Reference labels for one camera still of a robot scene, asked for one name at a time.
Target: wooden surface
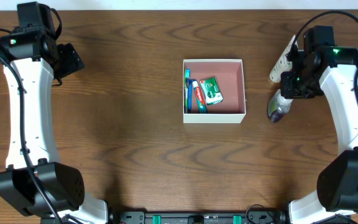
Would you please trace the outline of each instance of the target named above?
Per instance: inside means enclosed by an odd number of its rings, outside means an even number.
[[[60,12],[58,43],[71,42],[86,65],[52,90],[63,163],[81,171],[88,192],[117,208],[245,210],[305,196],[337,156],[329,106],[324,97],[296,100],[272,124],[266,105],[275,89],[267,79],[292,35],[319,12]],[[326,16],[318,24],[334,26],[337,44],[358,47],[350,19]],[[15,12],[0,12],[0,27],[17,25]],[[243,59],[242,124],[182,123],[185,58]],[[9,136],[0,64],[0,171]],[[0,198],[0,223],[9,222],[39,220]]]

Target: open box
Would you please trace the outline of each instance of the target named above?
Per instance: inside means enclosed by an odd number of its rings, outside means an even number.
[[[190,78],[197,80],[199,84],[200,80],[216,77],[223,101],[215,105],[208,105],[208,114],[200,114],[194,90],[189,89],[189,91],[193,91],[191,112],[185,113],[183,91],[184,123],[241,123],[246,115],[244,71],[241,59],[188,59],[183,60],[183,72],[185,69],[190,69]]]

